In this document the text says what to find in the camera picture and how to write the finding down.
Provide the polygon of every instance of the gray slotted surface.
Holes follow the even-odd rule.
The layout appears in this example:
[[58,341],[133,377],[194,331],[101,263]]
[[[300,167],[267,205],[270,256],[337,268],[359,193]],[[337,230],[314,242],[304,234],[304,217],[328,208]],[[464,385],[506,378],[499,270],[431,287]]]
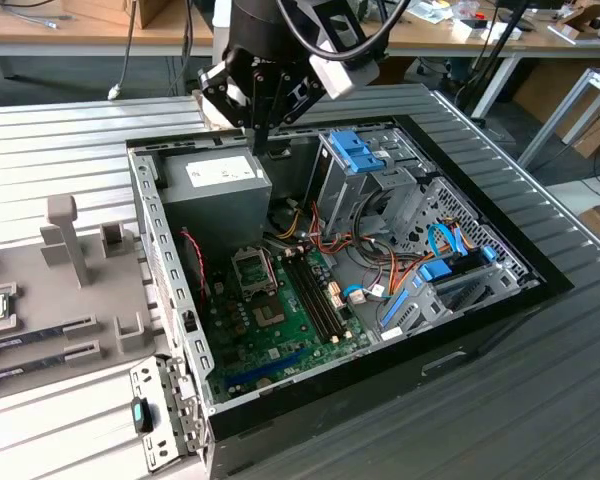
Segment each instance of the gray slotted surface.
[[[39,124],[42,112],[46,123]],[[405,113],[576,289],[486,358],[237,477],[600,478],[600,249],[502,151],[421,86],[365,89],[316,105],[302,121]],[[103,219],[135,228],[123,141],[202,128],[195,104],[185,98],[0,108],[0,245],[34,241],[43,222],[42,199],[65,191],[76,194],[80,231]],[[0,434],[0,478],[50,472],[56,472],[53,478],[90,478],[94,472],[141,478],[141,451],[128,412],[120,410],[124,378],[110,402],[92,392],[100,383],[79,390],[97,398],[97,408],[73,408],[75,389],[0,404],[0,425],[18,425]],[[65,407],[54,408],[60,417],[23,420],[51,411],[54,402]],[[32,457],[32,451],[58,445],[62,450],[52,457]],[[23,456],[35,458],[24,470],[18,462]],[[201,478],[199,464],[185,471],[187,478]]]

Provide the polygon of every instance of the ram slot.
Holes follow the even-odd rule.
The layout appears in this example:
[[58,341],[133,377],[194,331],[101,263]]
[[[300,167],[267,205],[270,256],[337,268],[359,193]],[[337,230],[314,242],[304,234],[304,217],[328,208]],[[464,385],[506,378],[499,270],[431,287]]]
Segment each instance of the ram slot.
[[327,302],[307,263],[303,259],[290,259],[284,262],[284,269],[321,341],[327,343],[334,336],[341,337],[344,328]]

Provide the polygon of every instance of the metal bracket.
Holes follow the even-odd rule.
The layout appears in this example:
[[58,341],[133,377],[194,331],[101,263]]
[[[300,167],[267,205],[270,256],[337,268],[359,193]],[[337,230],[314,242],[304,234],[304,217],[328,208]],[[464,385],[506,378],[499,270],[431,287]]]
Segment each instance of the metal bracket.
[[151,357],[129,371],[135,397],[146,400],[153,429],[142,437],[147,469],[156,472],[206,446],[206,426],[190,376],[176,360]]

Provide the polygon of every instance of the wooden table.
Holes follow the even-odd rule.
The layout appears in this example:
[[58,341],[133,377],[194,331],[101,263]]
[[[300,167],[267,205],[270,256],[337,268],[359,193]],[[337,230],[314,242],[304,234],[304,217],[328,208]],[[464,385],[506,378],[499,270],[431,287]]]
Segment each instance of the wooden table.
[[[174,0],[144,30],[136,29],[131,55],[180,55],[184,31],[184,2]],[[36,12],[58,14],[60,2],[34,9]],[[483,0],[481,11],[493,16],[493,6]],[[193,11],[194,42],[192,55],[211,56],[213,34],[200,13]],[[522,58],[600,58],[600,48],[573,47],[550,33],[546,20],[535,20],[536,31],[526,32],[518,41],[510,41],[500,56],[503,62],[494,75],[472,116],[482,118],[495,102]],[[378,24],[364,25],[367,34]],[[452,22],[437,25],[409,13],[405,21],[391,32],[389,54],[394,56],[475,57],[483,46],[481,39],[459,43],[451,34]],[[33,25],[0,10],[0,57],[9,56],[98,56],[123,55],[127,27],[76,15],[75,20],[60,22],[58,30]]]
[[[60,1],[30,9],[29,14],[64,13]],[[57,30],[29,23],[0,9],[0,56],[124,55],[128,27],[71,14]],[[133,33],[131,55],[180,55],[186,19],[184,2],[173,0],[145,29]],[[194,56],[211,56],[213,34],[197,9],[192,12]]]
[[[494,7],[488,2],[481,1],[480,11],[488,19],[493,18]],[[443,21],[434,25],[409,13],[405,14],[405,17],[407,21],[396,25],[389,37],[390,55],[475,57],[484,45],[482,39],[458,42],[451,33],[452,21]],[[552,22],[547,17],[539,17],[531,22],[534,24],[535,31],[523,32],[520,40],[509,41],[503,48],[500,53],[503,61],[471,114],[472,118],[486,116],[518,62],[523,58],[600,58],[599,47],[575,47],[551,33],[547,27]],[[365,25],[364,28],[369,34],[378,26]],[[485,55],[491,52],[492,47],[493,43],[487,47]]]

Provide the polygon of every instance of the green circuit board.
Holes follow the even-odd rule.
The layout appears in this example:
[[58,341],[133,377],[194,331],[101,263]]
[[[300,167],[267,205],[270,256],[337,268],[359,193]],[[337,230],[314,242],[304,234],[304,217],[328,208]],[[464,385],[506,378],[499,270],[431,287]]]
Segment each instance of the green circuit board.
[[[329,269],[318,252],[304,260],[329,298]],[[370,341],[348,308],[335,312],[345,334],[336,343],[320,338],[279,258],[272,259],[278,290],[245,302],[233,269],[217,269],[206,302],[204,327],[215,362],[209,375],[214,399],[224,402],[244,393],[310,370],[356,350]],[[250,277],[258,277],[252,272]]]

